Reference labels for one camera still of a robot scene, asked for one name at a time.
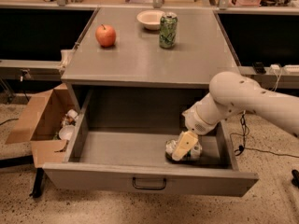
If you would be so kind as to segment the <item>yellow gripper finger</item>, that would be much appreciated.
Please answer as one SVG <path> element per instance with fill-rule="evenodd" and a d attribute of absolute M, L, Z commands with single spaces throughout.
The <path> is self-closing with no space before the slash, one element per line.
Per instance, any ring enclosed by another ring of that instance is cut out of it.
<path fill-rule="evenodd" d="M 174 161 L 180 161 L 197 143 L 198 135 L 196 133 L 192 131 L 182 132 L 172 152 L 172 159 Z"/>

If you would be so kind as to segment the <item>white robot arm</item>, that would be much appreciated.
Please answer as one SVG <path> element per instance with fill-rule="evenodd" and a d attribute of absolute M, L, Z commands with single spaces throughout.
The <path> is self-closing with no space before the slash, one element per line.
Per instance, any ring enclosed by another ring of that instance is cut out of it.
<path fill-rule="evenodd" d="M 221 72 L 209 83 L 209 93 L 183 112 L 187 130 L 166 143 L 172 161 L 200 157 L 199 138 L 223 119 L 242 111 L 252 112 L 293 136 L 299 135 L 299 98 L 262 88 L 251 78 Z"/>

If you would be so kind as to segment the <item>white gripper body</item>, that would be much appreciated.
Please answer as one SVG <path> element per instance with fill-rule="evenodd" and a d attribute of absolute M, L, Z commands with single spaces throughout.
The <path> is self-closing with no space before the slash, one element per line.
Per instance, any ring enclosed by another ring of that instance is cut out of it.
<path fill-rule="evenodd" d="M 197 135 L 206 135 L 216 127 L 215 124 L 207 124 L 198 115 L 197 109 L 194 105 L 183 111 L 182 116 L 185 118 L 186 128 Z"/>

